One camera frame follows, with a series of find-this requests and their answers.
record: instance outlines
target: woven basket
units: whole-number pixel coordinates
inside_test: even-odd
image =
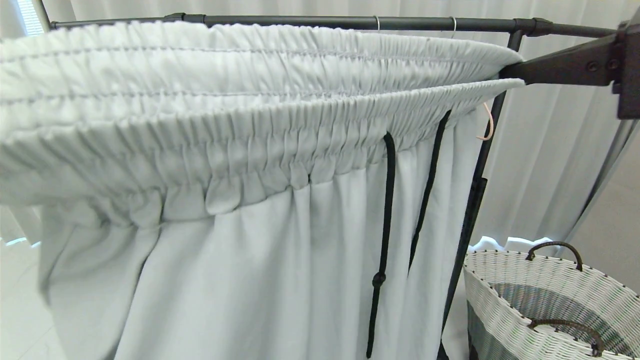
[[[556,245],[576,262],[534,254]],[[464,271],[471,359],[640,360],[640,297],[571,245],[470,252]]]

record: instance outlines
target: basket handle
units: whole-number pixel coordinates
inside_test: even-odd
[[[566,326],[570,326],[575,329],[581,330],[586,334],[589,334],[591,338],[595,340],[595,342],[591,344],[591,349],[593,351],[591,355],[593,357],[602,356],[602,352],[604,351],[604,341],[602,341],[602,337],[600,336],[600,334],[597,331],[593,330],[592,328],[582,325],[581,323],[570,322],[567,320],[560,320],[560,319],[539,319],[539,320],[532,319],[531,323],[528,325],[528,328],[534,329],[536,326],[540,326],[540,325],[566,325]]]
[[[527,255],[525,260],[532,261],[536,257],[534,252],[540,248],[547,247],[547,246],[564,246],[567,249],[571,250],[573,255],[575,255],[575,262],[577,264],[575,269],[582,271],[582,257],[578,253],[578,250],[576,250],[575,247],[573,247],[573,245],[563,243],[561,241],[550,241],[548,243],[537,244],[536,246],[532,247],[531,250],[529,250],[529,254]]]

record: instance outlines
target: black metal rack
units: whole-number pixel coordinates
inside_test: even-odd
[[[509,33],[507,47],[519,51],[523,37],[568,35],[597,38],[586,44],[552,53],[531,61],[510,65],[500,72],[501,78],[521,78],[527,84],[555,83],[569,85],[608,86],[620,95],[618,118],[640,118],[640,9],[632,19],[618,29],[591,28],[555,24],[541,18],[532,19],[468,19],[453,17],[300,17],[300,16],[210,16],[174,13],[166,17],[138,19],[108,19],[74,22],[51,22],[51,29],[74,28],[92,24],[111,25],[116,22],[186,21],[207,26],[215,24],[258,24],[262,26],[288,24],[357,30],[413,30],[413,31],[482,31]],[[506,92],[498,95],[491,113],[499,120]],[[444,328],[451,302],[460,277],[476,218],[482,203],[487,179],[484,167],[492,141],[483,142],[474,171],[465,219],[458,244],[454,270],[449,282],[445,306]],[[442,344],[439,359],[447,359]]]

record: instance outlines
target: wall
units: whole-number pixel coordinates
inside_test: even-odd
[[[640,126],[568,240],[589,264],[640,293]],[[572,255],[564,252],[563,257]]]

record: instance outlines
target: white tile floor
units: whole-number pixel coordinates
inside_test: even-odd
[[[39,248],[0,242],[0,359],[67,360],[37,292]]]

